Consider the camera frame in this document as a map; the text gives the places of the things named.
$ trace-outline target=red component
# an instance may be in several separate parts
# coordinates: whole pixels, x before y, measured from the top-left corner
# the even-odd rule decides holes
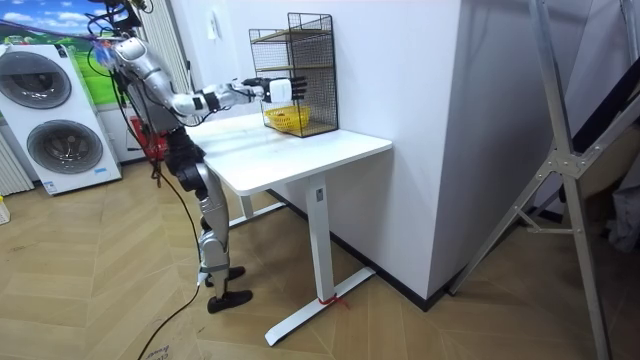
[[[129,118],[136,137],[140,140],[142,150],[149,159],[164,160],[164,151],[167,150],[167,142],[164,137],[159,134],[150,134],[143,130],[143,123],[137,116]]]

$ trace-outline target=white desk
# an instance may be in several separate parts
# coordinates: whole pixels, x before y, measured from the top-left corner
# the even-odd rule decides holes
[[[343,296],[374,274],[370,268],[364,268],[337,286],[333,284],[324,172],[389,150],[391,141],[345,130],[301,139],[267,128],[262,123],[261,114],[215,120],[188,128],[187,132],[207,153],[207,167],[241,198],[245,216],[231,221],[232,226],[254,215],[284,206],[278,203],[254,212],[249,195],[275,185],[306,179],[307,213],[318,299],[269,330],[265,335],[269,345],[274,345],[325,306],[331,305],[334,295]]]

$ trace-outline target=humanoid robot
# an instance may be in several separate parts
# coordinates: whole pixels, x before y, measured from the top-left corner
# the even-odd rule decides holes
[[[93,22],[104,20],[112,25],[114,35],[98,38],[108,46],[97,49],[99,56],[112,74],[121,93],[127,94],[136,112],[154,133],[166,133],[168,150],[165,162],[169,172],[176,176],[185,191],[194,191],[200,203],[202,233],[199,237],[202,263],[200,272],[205,284],[214,286],[216,296],[209,299],[209,313],[242,305],[252,298],[250,290],[232,292],[227,282],[242,274],[242,266],[230,267],[229,213],[220,179],[204,164],[204,152],[186,133],[181,118],[207,116],[218,111],[264,102],[287,102],[304,97],[306,83],[303,78],[253,78],[242,83],[211,85],[193,93],[176,93],[171,76],[147,43],[135,36],[141,23],[131,3],[143,9],[141,1],[90,0],[105,3],[107,14],[94,17]],[[115,21],[120,9],[129,16]]]

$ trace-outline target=poster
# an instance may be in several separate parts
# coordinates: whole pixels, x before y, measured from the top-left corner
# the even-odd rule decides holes
[[[63,32],[67,34],[88,34],[85,13],[104,14],[104,4],[87,0],[0,0],[2,19],[35,26],[38,28]],[[111,79],[93,71],[87,63],[87,53],[91,43],[86,40],[35,33],[0,24],[0,40],[5,44],[62,44],[73,54],[78,67],[96,105],[115,103],[115,95],[111,88]],[[107,70],[93,58],[89,59],[93,67],[103,74]]]

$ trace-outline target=wire shelf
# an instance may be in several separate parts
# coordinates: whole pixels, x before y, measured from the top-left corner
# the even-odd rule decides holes
[[[249,38],[256,76],[304,77],[304,99],[288,103],[262,103],[264,124],[299,137],[338,129],[335,52],[331,15],[289,13],[289,29],[251,29]],[[297,110],[295,126],[283,128],[269,110]]]

